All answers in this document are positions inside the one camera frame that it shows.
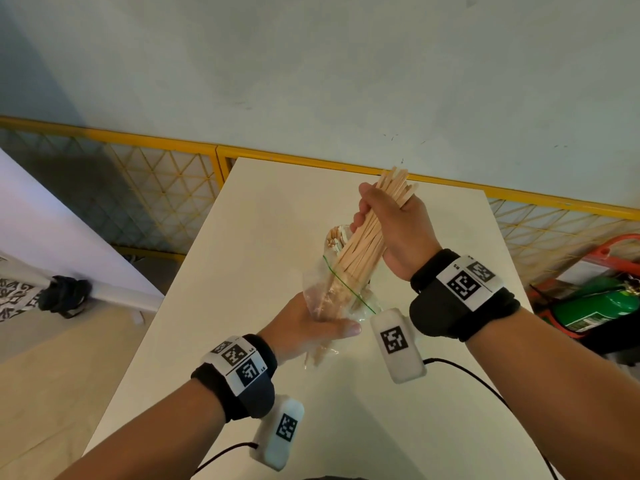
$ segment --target green fire extinguisher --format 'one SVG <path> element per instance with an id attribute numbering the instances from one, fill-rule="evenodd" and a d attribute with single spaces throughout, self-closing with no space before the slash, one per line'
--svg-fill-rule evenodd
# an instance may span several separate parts
<path id="1" fill-rule="evenodd" d="M 581 335 L 640 308 L 640 282 L 598 276 L 566 298 L 549 304 L 540 316 L 569 335 Z"/>

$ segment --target white device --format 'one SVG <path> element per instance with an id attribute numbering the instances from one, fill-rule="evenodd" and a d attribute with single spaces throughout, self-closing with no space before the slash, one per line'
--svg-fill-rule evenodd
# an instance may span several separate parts
<path id="1" fill-rule="evenodd" d="M 389 308 L 374 315 L 371 326 L 393 382 L 402 384 L 426 375 L 411 323 L 400 310 Z"/>
<path id="2" fill-rule="evenodd" d="M 302 403 L 288 395 L 277 394 L 273 408 L 262 418 L 253 437 L 258 448 L 250 450 L 249 456 L 277 472 L 281 471 L 287 464 L 291 443 L 304 415 Z"/>

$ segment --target clear plastic bag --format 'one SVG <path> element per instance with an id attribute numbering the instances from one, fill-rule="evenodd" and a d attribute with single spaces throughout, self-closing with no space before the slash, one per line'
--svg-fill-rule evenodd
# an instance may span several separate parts
<path id="1" fill-rule="evenodd" d="M 363 322 L 380 312 L 368 283 L 357 283 L 336 263 L 340 250 L 351 236 L 348 225 L 334 227 L 327 234 L 323 256 L 302 277 L 303 294 L 314 320 L 350 319 Z M 328 353 L 338 353 L 331 342 L 308 353 L 305 367 L 319 365 Z"/>

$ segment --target white table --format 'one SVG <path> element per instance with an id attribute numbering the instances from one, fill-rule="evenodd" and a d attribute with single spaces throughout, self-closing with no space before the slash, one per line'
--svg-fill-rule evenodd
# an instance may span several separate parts
<path id="1" fill-rule="evenodd" d="M 142 341 L 87 450 L 179 387 L 200 357 L 229 335 L 254 333 L 301 290 L 329 228 L 351 221 L 358 184 L 376 177 L 288 164 L 238 161 Z M 525 294 L 484 193 L 421 184 L 445 247 L 498 272 L 522 303 Z M 372 288 L 383 307 L 405 314 L 414 293 L 381 263 Z M 289 464 L 278 475 L 245 449 L 224 455 L 199 478 L 546 479 L 522 427 L 484 387 L 444 364 L 394 385 L 364 324 L 361 336 L 320 369 L 286 363 L 276 391 L 305 405 Z M 486 377 L 464 345 L 421 337 L 424 357 L 458 362 Z M 251 441 L 253 419 L 224 428 L 209 455 Z"/>

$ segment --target floor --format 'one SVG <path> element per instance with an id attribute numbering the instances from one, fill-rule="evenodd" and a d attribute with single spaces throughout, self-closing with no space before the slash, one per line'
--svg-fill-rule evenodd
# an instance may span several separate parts
<path id="1" fill-rule="evenodd" d="M 136 267 L 166 292 L 179 265 Z M 82 455 L 153 314 L 144 318 L 97 303 L 72 320 L 33 310 L 0 323 L 0 480 L 51 480 Z"/>

